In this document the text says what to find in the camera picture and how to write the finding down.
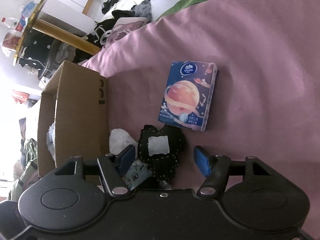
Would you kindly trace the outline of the green patterned blanket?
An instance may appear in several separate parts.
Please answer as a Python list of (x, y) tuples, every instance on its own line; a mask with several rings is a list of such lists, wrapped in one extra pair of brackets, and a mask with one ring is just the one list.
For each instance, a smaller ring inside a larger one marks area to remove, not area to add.
[(24, 142), (20, 161), (14, 166), (14, 182), (7, 200), (17, 202), (21, 194), (35, 184), (39, 178), (37, 142), (33, 138)]

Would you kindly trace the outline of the pink bear cushion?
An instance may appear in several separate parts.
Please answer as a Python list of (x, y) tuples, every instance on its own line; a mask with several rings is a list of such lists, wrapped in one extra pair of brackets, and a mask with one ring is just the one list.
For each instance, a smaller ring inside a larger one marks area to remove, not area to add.
[(100, 42), (104, 41), (103, 48), (108, 48), (111, 44), (121, 40), (127, 34), (140, 29), (148, 23), (145, 17), (121, 17), (114, 27), (103, 34)]

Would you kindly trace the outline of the round white gold table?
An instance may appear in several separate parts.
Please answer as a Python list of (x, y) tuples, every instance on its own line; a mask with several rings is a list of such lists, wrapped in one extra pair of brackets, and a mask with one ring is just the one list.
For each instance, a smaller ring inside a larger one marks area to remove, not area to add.
[(97, 47), (96, 45), (89, 43), (88, 41), (84, 40), (80, 36), (76, 36), (75, 34), (72, 34), (66, 30), (63, 30), (62, 28), (52, 23), (49, 23), (45, 20), (40, 19), (39, 14), (47, 1), (48, 0), (40, 0), (35, 10), (29, 17), (29, 21), (16, 47), (16, 52), (14, 55), (12, 65), (16, 66), (19, 58), (22, 55), (24, 42), (27, 40), (27, 37), (32, 30), (39, 31), (59, 41), (65, 42), (66, 44), (73, 46), (75, 48), (78, 48), (86, 53), (89, 53), (90, 55), (95, 55), (99, 53), (100, 48)]

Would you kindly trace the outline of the brown cardboard box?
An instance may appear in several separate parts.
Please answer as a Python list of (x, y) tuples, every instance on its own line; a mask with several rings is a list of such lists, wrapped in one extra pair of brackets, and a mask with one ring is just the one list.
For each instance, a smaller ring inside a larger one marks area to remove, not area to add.
[[(56, 161), (46, 144), (53, 122)], [(75, 155), (94, 160), (108, 154), (108, 133), (106, 78), (64, 61), (41, 95), (37, 130), (39, 176), (44, 177)]]

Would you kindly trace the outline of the blue white plastic bag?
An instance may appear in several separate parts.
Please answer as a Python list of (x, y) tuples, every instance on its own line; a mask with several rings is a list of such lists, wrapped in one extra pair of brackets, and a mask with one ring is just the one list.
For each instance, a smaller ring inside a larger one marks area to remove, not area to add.
[(37, 3), (30, 1), (28, 4), (20, 7), (21, 18), (28, 19), (37, 7)]

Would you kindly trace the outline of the white kitchen cabinet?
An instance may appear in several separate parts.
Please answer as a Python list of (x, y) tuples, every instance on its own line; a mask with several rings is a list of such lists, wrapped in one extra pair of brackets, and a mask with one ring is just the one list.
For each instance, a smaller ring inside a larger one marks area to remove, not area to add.
[(90, 33), (101, 13), (99, 3), (103, 0), (47, 0), (39, 19), (76, 35)]

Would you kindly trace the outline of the grey pink plush toy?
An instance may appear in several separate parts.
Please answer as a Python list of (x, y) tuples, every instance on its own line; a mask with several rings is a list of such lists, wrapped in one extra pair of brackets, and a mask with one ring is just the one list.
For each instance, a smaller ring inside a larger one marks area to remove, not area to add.
[(56, 154), (55, 154), (55, 122), (49, 126), (47, 135), (46, 135), (46, 144), (49, 153), (52, 156), (53, 161), (56, 161)]

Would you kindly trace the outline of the black heart fabric pouch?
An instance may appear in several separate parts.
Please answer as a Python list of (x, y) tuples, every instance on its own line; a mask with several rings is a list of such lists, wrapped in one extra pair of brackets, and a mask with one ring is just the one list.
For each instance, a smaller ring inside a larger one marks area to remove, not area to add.
[(145, 125), (140, 133), (137, 155), (155, 179), (169, 183), (186, 148), (187, 141), (180, 128), (165, 124), (158, 130), (155, 126)]

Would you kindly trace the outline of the pink bed sheet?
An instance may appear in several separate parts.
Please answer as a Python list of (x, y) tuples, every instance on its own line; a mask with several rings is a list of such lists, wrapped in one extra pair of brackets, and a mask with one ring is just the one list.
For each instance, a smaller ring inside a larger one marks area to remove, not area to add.
[(107, 79), (110, 129), (138, 139), (158, 121), (174, 61), (213, 62), (217, 78), (204, 132), (185, 129), (176, 188), (204, 178), (200, 145), (253, 155), (300, 187), (311, 208), (304, 230), (319, 238), (319, 0), (210, 0), (133, 31), (85, 67)]

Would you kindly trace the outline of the red snack bag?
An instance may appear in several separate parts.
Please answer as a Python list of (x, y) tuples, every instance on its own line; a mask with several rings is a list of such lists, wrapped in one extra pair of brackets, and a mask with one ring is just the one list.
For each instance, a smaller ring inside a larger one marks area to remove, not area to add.
[(2, 48), (9, 51), (16, 51), (21, 37), (22, 34), (18, 31), (11, 30), (7, 32), (2, 41)]

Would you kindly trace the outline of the water bottle red label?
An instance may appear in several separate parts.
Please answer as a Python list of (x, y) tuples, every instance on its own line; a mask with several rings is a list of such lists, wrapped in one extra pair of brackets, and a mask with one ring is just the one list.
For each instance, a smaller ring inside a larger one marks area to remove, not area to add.
[(12, 18), (12, 17), (3, 17), (1, 22), (7, 26), (9, 29), (13, 29), (15, 31), (22, 32), (23, 26), (20, 24), (20, 21), (18, 19)]

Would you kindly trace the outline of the black clothes pile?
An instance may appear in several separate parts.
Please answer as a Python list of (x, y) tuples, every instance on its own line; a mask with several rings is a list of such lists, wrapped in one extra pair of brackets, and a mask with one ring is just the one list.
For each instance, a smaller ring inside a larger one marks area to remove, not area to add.
[(112, 29), (116, 25), (117, 20), (122, 17), (133, 17), (135, 16), (135, 13), (128, 10), (114, 10), (112, 11), (112, 16), (112, 18), (97, 23), (93, 32), (87, 35), (87, 41), (89, 43), (102, 48), (111, 34)]

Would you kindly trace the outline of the white tissue bag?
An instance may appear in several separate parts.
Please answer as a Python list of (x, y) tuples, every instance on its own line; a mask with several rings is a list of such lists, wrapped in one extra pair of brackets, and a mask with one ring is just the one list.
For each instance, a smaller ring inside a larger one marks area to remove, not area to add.
[(127, 146), (133, 145), (137, 149), (138, 143), (124, 129), (113, 129), (109, 137), (109, 152), (114, 155), (119, 155)]

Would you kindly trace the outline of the grey blue small pouch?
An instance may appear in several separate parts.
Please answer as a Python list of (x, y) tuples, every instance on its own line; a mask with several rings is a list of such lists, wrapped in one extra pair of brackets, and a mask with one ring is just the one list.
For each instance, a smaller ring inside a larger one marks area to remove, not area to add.
[(125, 176), (123, 176), (123, 181), (129, 190), (132, 191), (151, 176), (152, 172), (148, 169), (148, 165), (136, 159)]

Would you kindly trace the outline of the black polka dot bag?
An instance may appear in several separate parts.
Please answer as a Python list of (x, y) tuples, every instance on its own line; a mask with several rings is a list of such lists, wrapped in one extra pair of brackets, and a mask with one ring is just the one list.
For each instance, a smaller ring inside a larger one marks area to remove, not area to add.
[(60, 64), (56, 60), (61, 41), (38, 31), (32, 31), (31, 38), (24, 47), (24, 54), (19, 59), (22, 67), (35, 69), (57, 68)]

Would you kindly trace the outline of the green cartoon leaf rug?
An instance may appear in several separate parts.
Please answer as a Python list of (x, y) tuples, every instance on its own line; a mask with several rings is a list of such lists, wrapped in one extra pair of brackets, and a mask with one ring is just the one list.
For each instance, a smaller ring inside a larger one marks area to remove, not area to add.
[(192, 5), (196, 5), (202, 2), (206, 2), (209, 0), (180, 0), (178, 1), (174, 6), (170, 7), (168, 10), (166, 10), (165, 12), (163, 12), (163, 14), (161, 14), (156, 21), (158, 21), (160, 18), (164, 17), (164, 16), (168, 16), (174, 13), (177, 13), (183, 9), (186, 9), (188, 7), (191, 7)]

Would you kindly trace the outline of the blue planet tissue pack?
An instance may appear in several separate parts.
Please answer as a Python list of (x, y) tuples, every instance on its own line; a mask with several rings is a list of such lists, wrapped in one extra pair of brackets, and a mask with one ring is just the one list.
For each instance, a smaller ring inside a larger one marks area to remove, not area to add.
[(205, 131), (216, 76), (215, 63), (172, 62), (158, 121), (194, 131)]

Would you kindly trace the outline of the black slippers pair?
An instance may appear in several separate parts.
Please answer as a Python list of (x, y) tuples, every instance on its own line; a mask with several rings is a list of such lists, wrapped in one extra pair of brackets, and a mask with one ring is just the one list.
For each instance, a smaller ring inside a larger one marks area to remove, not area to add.
[(106, 14), (119, 0), (107, 0), (106, 2), (102, 3), (101, 13), (104, 15)]

